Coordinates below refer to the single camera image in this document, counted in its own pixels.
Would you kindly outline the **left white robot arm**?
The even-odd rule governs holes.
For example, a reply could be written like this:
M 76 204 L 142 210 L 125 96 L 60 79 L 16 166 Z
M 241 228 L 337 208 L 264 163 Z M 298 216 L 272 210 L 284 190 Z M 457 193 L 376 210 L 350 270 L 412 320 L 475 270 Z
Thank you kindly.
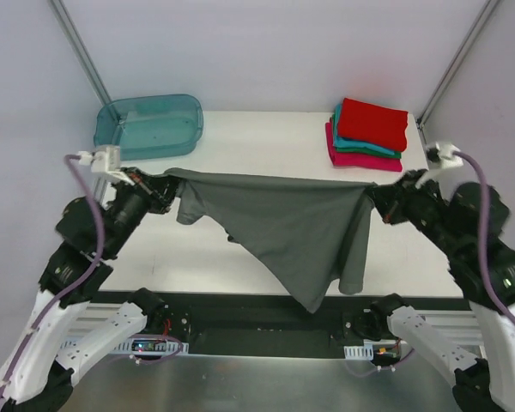
M 39 279 L 33 311 L 20 341 L 0 367 L 0 411 L 57 411 L 82 377 L 119 344 L 143 333 L 162 341 L 173 326 L 167 304 L 140 288 L 101 326 L 63 346 L 74 321 L 112 273 L 117 258 L 147 214 L 164 215 L 181 180 L 124 167 L 102 207 L 93 197 L 71 201 L 56 226 L 63 242 Z

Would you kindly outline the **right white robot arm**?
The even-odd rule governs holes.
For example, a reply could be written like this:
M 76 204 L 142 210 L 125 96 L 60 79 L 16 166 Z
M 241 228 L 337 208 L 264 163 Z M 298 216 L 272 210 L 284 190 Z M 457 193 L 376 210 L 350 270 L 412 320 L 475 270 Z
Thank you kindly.
M 450 200 L 423 170 L 367 189 L 384 223 L 412 224 L 447 258 L 482 334 L 480 358 L 428 324 L 397 294 L 374 301 L 354 333 L 405 341 L 451 387 L 462 411 L 515 411 L 515 251 L 500 239 L 509 209 L 490 185 L 461 184 Z

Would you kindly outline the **grey t shirt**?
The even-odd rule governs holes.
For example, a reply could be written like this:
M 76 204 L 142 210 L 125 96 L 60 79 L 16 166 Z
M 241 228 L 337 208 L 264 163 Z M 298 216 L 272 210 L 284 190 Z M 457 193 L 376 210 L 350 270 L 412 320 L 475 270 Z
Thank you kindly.
M 342 294 L 362 291 L 372 184 L 182 168 L 165 174 L 181 180 L 179 223 L 211 218 L 307 311 L 318 310 L 333 281 Z

